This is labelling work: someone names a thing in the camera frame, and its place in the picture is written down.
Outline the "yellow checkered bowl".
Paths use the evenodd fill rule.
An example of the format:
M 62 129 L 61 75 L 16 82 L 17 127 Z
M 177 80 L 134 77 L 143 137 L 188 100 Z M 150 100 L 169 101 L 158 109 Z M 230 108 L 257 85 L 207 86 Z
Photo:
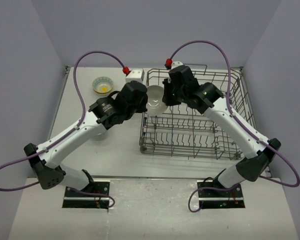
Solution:
M 93 80 L 92 89 L 99 95 L 108 95 L 114 89 L 114 82 L 107 76 L 100 76 Z

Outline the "white bowl front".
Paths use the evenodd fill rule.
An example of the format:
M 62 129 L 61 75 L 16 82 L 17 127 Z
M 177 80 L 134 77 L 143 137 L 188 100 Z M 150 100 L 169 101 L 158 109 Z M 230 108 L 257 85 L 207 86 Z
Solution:
M 150 85 L 147 87 L 147 104 L 146 113 L 150 116 L 158 116 L 167 110 L 166 104 L 163 102 L 164 88 L 159 85 Z

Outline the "white bowl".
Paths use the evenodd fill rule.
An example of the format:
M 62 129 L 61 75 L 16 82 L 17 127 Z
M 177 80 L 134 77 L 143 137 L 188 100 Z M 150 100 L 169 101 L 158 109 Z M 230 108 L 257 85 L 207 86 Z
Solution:
M 146 113 L 150 116 L 158 116 L 167 110 L 166 104 L 163 102 L 164 88 L 159 85 L 150 85 L 147 87 L 147 104 Z
M 102 141 L 107 137 L 107 135 L 108 135 L 108 133 L 105 131 L 105 132 L 102 132 L 102 133 L 99 133 L 99 134 L 93 136 L 91 139 L 94 141 Z

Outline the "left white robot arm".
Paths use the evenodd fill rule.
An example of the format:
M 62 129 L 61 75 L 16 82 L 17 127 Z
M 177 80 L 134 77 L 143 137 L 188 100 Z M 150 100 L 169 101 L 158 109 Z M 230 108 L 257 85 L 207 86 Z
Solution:
M 91 138 L 122 124 L 135 113 L 147 110 L 147 88 L 138 81 L 126 83 L 120 91 L 114 92 L 114 96 L 97 99 L 82 119 L 50 140 L 39 145 L 29 143 L 24 147 L 42 189 L 62 185 L 76 189 L 84 197 L 93 193 L 93 179 L 88 171 L 67 167 L 62 161 Z

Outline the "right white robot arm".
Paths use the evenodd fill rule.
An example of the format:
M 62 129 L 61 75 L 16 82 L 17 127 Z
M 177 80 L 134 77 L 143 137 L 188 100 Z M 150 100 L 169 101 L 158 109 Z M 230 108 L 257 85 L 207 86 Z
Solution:
M 272 162 L 281 143 L 257 132 L 234 109 L 227 106 L 223 93 L 211 82 L 199 84 L 189 66 L 180 65 L 163 81 L 163 102 L 168 106 L 186 104 L 219 126 L 240 148 L 244 158 L 214 178 L 213 191 L 223 197 L 231 187 L 245 180 L 254 182 Z

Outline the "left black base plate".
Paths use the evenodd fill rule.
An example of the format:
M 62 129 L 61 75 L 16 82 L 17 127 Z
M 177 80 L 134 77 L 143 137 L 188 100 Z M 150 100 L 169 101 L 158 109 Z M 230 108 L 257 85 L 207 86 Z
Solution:
M 110 181 L 95 181 L 92 189 L 85 190 L 92 194 L 109 195 Z M 62 208 L 64 209 L 108 209 L 113 201 L 108 197 L 93 197 L 73 191 L 67 187 L 64 192 Z

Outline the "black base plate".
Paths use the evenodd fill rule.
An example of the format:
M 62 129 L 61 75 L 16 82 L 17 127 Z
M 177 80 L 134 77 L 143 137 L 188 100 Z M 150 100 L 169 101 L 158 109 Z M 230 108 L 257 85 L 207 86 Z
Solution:
M 246 207 L 240 184 L 230 191 L 200 190 L 198 203 L 201 209 L 243 209 Z
M 92 194 L 109 195 L 110 181 L 95 181 L 92 189 L 85 190 Z M 64 192 L 62 208 L 64 209 L 108 209 L 113 201 L 108 197 L 93 197 L 73 191 L 67 187 Z

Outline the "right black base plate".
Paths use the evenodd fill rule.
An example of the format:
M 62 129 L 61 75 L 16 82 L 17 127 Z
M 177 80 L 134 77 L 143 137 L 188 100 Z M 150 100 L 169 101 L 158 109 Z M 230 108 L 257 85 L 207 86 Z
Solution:
M 246 207 L 240 184 L 230 191 L 200 190 L 198 203 L 201 209 L 243 209 Z

